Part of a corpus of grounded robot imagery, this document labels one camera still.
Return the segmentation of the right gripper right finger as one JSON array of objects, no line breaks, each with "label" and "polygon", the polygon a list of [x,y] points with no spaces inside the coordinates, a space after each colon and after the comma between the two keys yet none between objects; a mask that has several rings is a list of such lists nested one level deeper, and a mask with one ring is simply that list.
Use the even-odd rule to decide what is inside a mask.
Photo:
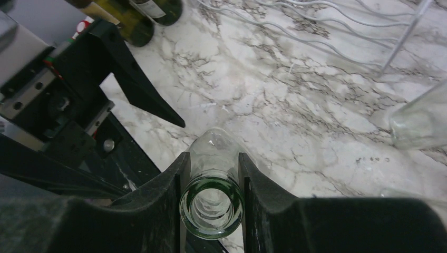
[{"label": "right gripper right finger", "polygon": [[414,198],[299,198],[238,156],[245,252],[446,252],[446,228]]}]

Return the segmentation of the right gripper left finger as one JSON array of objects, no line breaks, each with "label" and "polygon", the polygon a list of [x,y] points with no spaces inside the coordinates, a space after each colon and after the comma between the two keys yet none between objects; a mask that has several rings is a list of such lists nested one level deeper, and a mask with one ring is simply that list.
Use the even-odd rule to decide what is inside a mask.
[{"label": "right gripper left finger", "polygon": [[189,172],[183,152],[108,207],[78,197],[2,199],[1,252],[184,252],[179,201]]}]

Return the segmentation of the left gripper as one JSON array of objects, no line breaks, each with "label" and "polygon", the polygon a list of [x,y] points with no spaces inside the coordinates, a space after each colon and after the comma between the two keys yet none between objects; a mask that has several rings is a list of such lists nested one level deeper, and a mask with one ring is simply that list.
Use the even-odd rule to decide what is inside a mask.
[{"label": "left gripper", "polygon": [[[1,87],[1,174],[59,195],[120,198],[128,192],[62,165],[81,164],[94,151],[94,134],[114,107],[100,88],[106,77],[114,75],[131,105],[182,128],[185,121],[114,24],[96,20],[53,50],[44,49]],[[51,52],[52,70],[44,63]]]}]

